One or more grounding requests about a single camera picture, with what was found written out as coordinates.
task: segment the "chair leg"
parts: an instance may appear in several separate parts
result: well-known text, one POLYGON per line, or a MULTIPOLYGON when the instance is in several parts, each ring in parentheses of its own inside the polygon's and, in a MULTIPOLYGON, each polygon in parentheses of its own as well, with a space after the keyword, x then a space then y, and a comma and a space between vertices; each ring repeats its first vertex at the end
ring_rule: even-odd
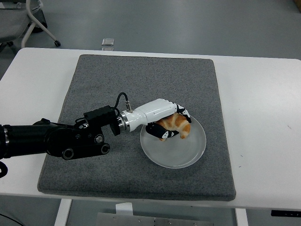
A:
POLYGON ((57 47, 61 46, 61 43, 58 40, 56 40, 56 37, 40 21, 38 21, 38 19, 35 18, 34 15, 31 13, 30 0, 26 1, 26 10, 27 10, 27 14, 30 17, 30 19, 33 20, 33 24, 36 24, 41 29, 43 29, 43 31, 45 31, 55 41, 55 45, 57 47))
POLYGON ((24 47, 25 47, 25 44, 26 44, 26 42, 27 42, 27 40, 28 40, 30 34, 32 33, 32 31, 33 31, 35 25, 36 25, 35 23, 32 23, 32 24, 30 25, 30 27, 28 28, 26 34, 24 35, 24 37, 23 37, 23 39, 22 39, 22 42, 21 42, 21 48, 24 48, 24 47))

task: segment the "gray mat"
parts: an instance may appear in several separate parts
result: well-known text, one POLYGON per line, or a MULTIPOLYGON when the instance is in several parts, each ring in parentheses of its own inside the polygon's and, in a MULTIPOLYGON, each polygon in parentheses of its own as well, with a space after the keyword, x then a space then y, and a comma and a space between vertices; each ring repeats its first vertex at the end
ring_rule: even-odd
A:
MULTIPOLYGON (((107 155, 65 161, 47 156, 38 190, 47 194, 160 200, 235 198, 222 109, 212 60, 81 55, 62 108, 60 123, 105 105, 125 92, 133 108, 157 98, 185 106, 203 126, 203 156, 183 169, 153 163, 140 145, 141 126, 113 136, 103 128, 107 155)), ((119 108, 124 110, 122 99, 119 108)))

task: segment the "plate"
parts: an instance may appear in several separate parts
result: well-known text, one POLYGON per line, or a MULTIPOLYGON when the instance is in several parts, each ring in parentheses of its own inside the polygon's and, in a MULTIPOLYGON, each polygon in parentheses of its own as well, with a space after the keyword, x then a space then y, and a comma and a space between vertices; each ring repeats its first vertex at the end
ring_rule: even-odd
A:
POLYGON ((160 141, 146 132, 140 133, 140 143, 147 157, 159 166, 172 169, 188 167, 199 160, 206 148, 206 134, 202 125, 191 117, 190 133, 185 139, 180 134, 160 141))

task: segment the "table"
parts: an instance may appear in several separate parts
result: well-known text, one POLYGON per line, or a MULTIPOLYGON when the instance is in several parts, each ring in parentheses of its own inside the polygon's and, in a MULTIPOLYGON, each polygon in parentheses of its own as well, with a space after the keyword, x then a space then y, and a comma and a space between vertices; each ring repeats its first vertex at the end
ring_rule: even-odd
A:
MULTIPOLYGON (((31 125, 41 118, 56 122, 82 54, 208 58, 214 62, 237 196, 230 202, 153 202, 301 210, 300 60, 24 48, 0 81, 0 124, 31 125)), ((37 182, 45 155, 2 160, 9 172, 0 179, 0 194, 110 200, 40 193, 37 182)))

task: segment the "cable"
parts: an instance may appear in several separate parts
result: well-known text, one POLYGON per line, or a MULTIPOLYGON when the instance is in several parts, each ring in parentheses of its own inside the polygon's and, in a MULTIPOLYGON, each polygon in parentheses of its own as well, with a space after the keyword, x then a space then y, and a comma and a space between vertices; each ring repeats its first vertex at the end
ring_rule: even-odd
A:
POLYGON ((25 226, 25 225, 22 225, 21 223, 17 222, 16 220, 14 220, 14 219, 12 219, 12 218, 10 218, 10 217, 8 217, 8 216, 5 216, 5 215, 3 215, 3 214, 1 214, 1 213, 0 213, 0 216, 3 216, 3 217, 8 218, 8 219, 10 219, 10 220, 12 220, 12 221, 15 221, 17 224, 19 224, 19 225, 21 225, 21 226, 25 226))
POLYGON ((119 93, 119 95, 118 95, 118 97, 117 97, 117 100, 116 100, 115 106, 114 106, 114 107, 111 107, 111 109, 114 109, 114 110, 117 111, 116 116, 119 116, 119 114, 120 114, 120 111, 119 111, 119 109, 117 108, 117 106, 118 106, 118 104, 119 104, 119 100, 120 100, 121 95, 124 95, 124 97, 126 98, 126 101, 128 101, 128 98, 127 98, 126 93, 124 93, 124 92, 119 93))
POLYGON ((124 92, 119 93, 118 97, 117 97, 117 101, 116 104, 114 106, 114 109, 117 109, 118 103, 119 103, 119 99, 121 97, 121 95, 124 95, 124 97, 126 98, 126 101, 128 101, 127 95, 124 92))

